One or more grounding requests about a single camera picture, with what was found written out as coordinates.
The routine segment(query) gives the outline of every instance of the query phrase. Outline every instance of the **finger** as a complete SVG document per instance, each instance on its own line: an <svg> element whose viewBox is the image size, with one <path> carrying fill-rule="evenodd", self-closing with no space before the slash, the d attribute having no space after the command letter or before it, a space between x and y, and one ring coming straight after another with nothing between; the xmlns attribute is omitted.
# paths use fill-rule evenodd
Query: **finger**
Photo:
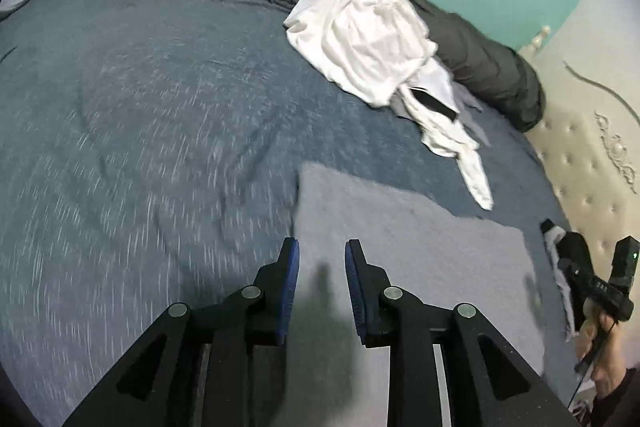
<svg viewBox="0 0 640 427"><path fill-rule="evenodd" d="M598 383L607 380L608 374L609 373L607 372L607 368L604 365L597 363L593 368L593 371L591 371L590 378L595 383Z"/></svg>
<svg viewBox="0 0 640 427"><path fill-rule="evenodd" d="M582 305L582 313L585 317L587 317L588 319L592 319L594 317L597 317L599 312L600 307L591 299L586 299L584 301L584 304Z"/></svg>
<svg viewBox="0 0 640 427"><path fill-rule="evenodd" d="M580 335L586 337L590 341L596 338L598 334L598 325L593 319L587 319L580 327Z"/></svg>
<svg viewBox="0 0 640 427"><path fill-rule="evenodd" d="M581 335L575 341L575 354L578 357L578 360L582 360L585 355L591 350L592 342Z"/></svg>
<svg viewBox="0 0 640 427"><path fill-rule="evenodd" d="M605 312L600 312L600 317L598 318L600 322L600 326L605 331L610 331L613 328L614 320L613 317L607 315Z"/></svg>

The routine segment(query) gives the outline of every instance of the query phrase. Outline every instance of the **light gray towel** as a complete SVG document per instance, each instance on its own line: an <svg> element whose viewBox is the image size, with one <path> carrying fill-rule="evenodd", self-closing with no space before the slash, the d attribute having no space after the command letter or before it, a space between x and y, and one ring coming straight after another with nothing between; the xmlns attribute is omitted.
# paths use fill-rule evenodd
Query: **light gray towel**
<svg viewBox="0 0 640 427"><path fill-rule="evenodd" d="M533 266L520 230L455 217L420 194L312 163L300 174L294 230L300 273L276 427L386 424L388 348L365 349L356 336L344 272L351 238L392 284L423 302L475 304L542 371Z"/></svg>

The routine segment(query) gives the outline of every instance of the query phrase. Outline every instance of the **tufted headboard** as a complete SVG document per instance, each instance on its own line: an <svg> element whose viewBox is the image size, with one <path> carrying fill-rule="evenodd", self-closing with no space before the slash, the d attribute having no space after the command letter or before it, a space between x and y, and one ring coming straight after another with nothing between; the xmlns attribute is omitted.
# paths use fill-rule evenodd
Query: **tufted headboard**
<svg viewBox="0 0 640 427"><path fill-rule="evenodd" d="M543 120L527 138L572 229L587 240L594 270L607 280L616 242L627 235L640 240L640 118L607 87L606 78L578 71L552 46L540 52L548 33L543 28L520 50L547 95ZM640 285L631 297L640 303ZM638 315L627 327L636 346ZM639 359L635 351L632 356Z"/></svg>

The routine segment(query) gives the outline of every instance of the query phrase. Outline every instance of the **headboard decorative trim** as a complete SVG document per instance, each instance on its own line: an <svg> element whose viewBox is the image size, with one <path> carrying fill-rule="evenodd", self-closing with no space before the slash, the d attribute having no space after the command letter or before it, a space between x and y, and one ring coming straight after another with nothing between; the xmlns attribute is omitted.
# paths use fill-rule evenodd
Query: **headboard decorative trim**
<svg viewBox="0 0 640 427"><path fill-rule="evenodd" d="M626 147L622 138L618 134L611 134L609 131L609 119L606 116L595 113L596 122L600 128L600 137L607 156L613 163L614 167L622 174L626 180L626 184L631 188L634 194L636 192L636 170L633 165L627 162Z"/></svg>
<svg viewBox="0 0 640 427"><path fill-rule="evenodd" d="M629 103L618 93L616 93L610 87L603 86L601 83L596 82L595 80L591 80L590 78L578 74L577 71L575 71L574 68L572 68L566 62L564 62L563 64L565 69L569 73L571 73L571 75L577 80L589 84L590 86L598 87L618 100L618 102L620 102L625 107L625 109L634 118L634 120L636 120L638 126L640 126L640 116L638 116L638 114L629 105ZM626 185L628 185L628 187L634 194L637 194L636 168L627 160L627 149L624 142L622 141L622 138L619 134L612 134L609 129L609 119L606 116L599 114L597 111L594 114L596 117L596 123L600 128L600 137L602 139L604 149L607 152L607 156L611 160L611 163L613 163L613 166L618 170L618 173L621 174L625 179Z"/></svg>

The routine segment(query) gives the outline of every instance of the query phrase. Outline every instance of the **bed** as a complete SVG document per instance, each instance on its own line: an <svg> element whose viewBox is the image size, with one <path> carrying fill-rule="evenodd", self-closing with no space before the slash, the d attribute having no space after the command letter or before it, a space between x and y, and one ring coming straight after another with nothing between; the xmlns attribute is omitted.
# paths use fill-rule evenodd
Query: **bed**
<svg viewBox="0 0 640 427"><path fill-rule="evenodd" d="M517 281L529 296L522 315L543 343L536 369L561 399L573 392L540 223L585 227L604 275L636 196L598 131L571 124L552 90L527 137L479 102L495 201L485 212L412 122L342 92L288 45L287 13L267 0L31 0L0 23L0 362L42 425L61 425L169 304L216 302L272 261L296 233L308 162L518 231L533 275ZM557 77L536 53L541 38L522 55ZM602 168L607 198L588 216L565 195L585 181L550 159L564 153L564 128L572 161ZM591 225L612 206L627 221L607 222L630 224L604 236Z"/></svg>

